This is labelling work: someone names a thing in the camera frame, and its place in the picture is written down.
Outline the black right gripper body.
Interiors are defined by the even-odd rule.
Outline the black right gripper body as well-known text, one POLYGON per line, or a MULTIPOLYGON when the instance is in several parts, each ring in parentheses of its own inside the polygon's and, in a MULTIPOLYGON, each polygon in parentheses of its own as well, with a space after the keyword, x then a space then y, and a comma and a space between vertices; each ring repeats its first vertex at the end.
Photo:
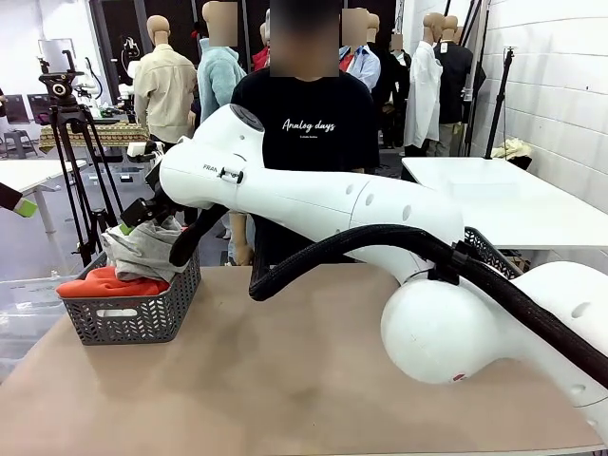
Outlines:
POLYGON ((145 181, 153 191, 153 196, 145 201, 145 206, 156 217, 163 213, 170 214, 177 205, 164 192, 160 180, 161 163, 157 162, 145 176, 145 181))

